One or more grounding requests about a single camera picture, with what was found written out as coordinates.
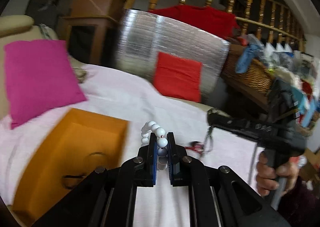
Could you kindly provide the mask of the person right hand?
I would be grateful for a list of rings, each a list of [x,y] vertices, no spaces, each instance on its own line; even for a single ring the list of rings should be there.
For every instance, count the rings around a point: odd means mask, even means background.
[[[269,195],[271,191],[275,191],[279,187],[279,183],[276,181],[277,177],[284,177],[287,179],[286,187],[282,192],[282,195],[287,194],[291,191],[295,185],[299,175],[299,168],[296,163],[288,161],[287,163],[281,165],[276,170],[267,165],[267,156],[264,152],[259,154],[259,160],[257,162],[257,191],[262,196],[265,197]]]

